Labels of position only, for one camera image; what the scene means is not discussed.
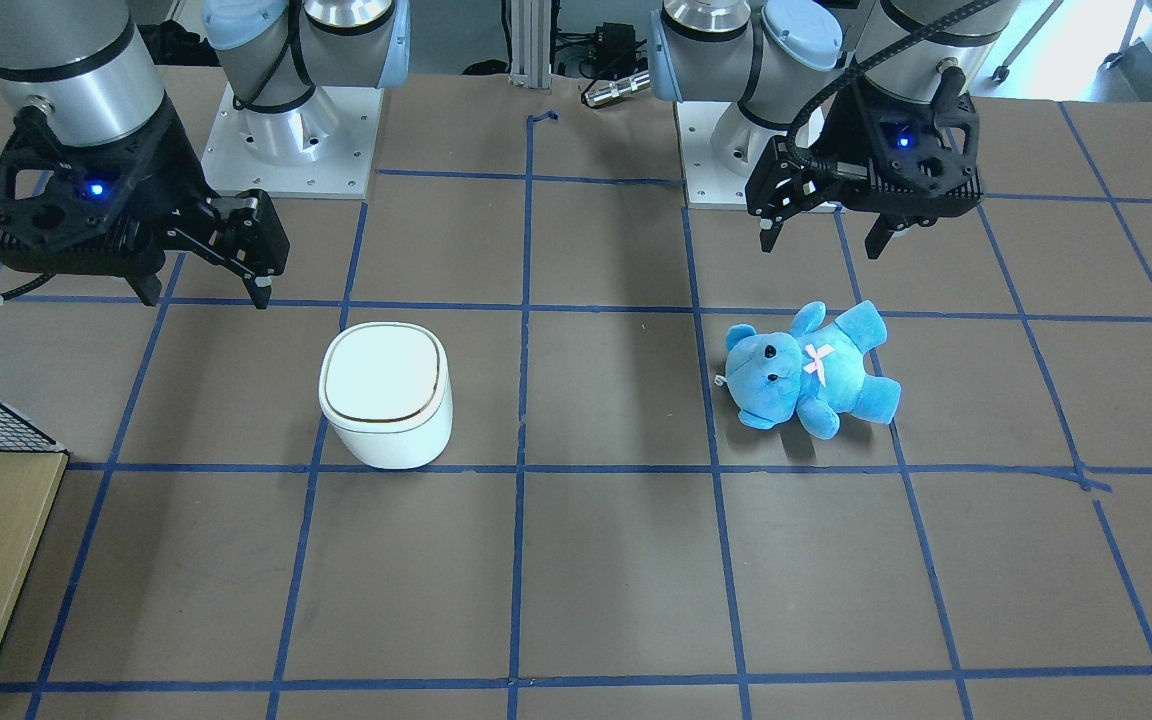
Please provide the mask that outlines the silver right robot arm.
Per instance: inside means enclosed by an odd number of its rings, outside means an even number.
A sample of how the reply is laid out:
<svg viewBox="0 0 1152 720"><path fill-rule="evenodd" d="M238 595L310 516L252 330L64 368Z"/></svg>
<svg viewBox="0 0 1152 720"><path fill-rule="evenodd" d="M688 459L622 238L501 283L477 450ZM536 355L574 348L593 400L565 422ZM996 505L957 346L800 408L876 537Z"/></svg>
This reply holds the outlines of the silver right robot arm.
<svg viewBox="0 0 1152 720"><path fill-rule="evenodd" d="M380 94L410 68L407 1L206 1L210 50L248 158L274 170L364 156L329 88ZM0 1L0 263L31 281L123 279L156 306L170 251L228 270L268 306L291 242L260 179L212 187L123 1Z"/></svg>

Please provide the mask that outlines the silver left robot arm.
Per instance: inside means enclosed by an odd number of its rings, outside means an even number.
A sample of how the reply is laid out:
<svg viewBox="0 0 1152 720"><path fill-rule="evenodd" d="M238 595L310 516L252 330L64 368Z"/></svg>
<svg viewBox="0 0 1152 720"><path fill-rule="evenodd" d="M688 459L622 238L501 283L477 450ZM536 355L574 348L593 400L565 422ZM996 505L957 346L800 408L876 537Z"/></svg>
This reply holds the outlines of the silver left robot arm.
<svg viewBox="0 0 1152 720"><path fill-rule="evenodd" d="M1014 1L664 1L646 67L653 94L727 103L746 132L738 173L763 251L827 202L876 217L876 259L900 232L986 196L969 83Z"/></svg>

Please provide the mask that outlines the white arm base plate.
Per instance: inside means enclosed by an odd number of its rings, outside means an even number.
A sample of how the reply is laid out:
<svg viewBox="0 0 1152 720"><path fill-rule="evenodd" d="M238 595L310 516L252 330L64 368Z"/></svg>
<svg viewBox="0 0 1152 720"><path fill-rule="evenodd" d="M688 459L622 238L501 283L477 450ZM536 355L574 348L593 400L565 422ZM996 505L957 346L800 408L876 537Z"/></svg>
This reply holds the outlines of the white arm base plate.
<svg viewBox="0 0 1152 720"><path fill-rule="evenodd" d="M221 195L364 200L384 99L381 88L319 88L300 108L262 114L234 108L225 88L200 154L205 177Z"/></svg>
<svg viewBox="0 0 1152 720"><path fill-rule="evenodd" d="M745 188L774 129L751 122L736 103L675 104L687 206L746 209Z"/></svg>

